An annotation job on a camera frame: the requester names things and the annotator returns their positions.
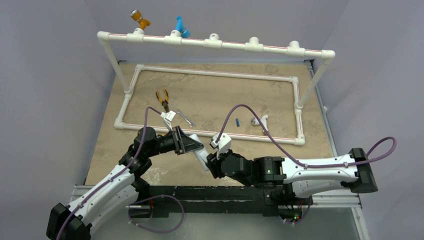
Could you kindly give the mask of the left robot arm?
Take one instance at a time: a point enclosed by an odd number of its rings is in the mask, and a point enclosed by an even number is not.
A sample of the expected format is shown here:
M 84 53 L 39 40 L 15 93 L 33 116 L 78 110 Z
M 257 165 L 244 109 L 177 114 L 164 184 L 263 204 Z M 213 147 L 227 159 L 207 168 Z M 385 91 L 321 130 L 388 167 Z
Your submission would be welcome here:
M 152 166 L 151 157 L 167 152 L 194 153 L 202 165 L 209 154 L 196 134 L 186 135 L 179 126 L 162 136 L 152 127 L 141 128 L 106 177 L 81 197 L 52 208 L 46 236 L 50 240 L 90 240 L 102 224 L 125 206 L 146 203 L 150 185 L 141 175 Z

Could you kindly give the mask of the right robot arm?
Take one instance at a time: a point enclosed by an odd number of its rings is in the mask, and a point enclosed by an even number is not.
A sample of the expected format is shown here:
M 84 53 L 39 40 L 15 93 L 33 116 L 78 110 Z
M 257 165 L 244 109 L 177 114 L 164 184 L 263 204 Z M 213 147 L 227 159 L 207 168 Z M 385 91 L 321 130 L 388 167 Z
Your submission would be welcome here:
M 209 154 L 205 165 L 216 178 L 231 178 L 246 187 L 281 189 L 280 196 L 288 204 L 311 195 L 338 189 L 355 194 L 374 193 L 378 186 L 368 157 L 361 148 L 349 153 L 325 158 L 327 167 L 312 167 L 312 159 L 296 163 L 287 157 L 265 156 L 248 160 L 228 150 L 220 155 Z

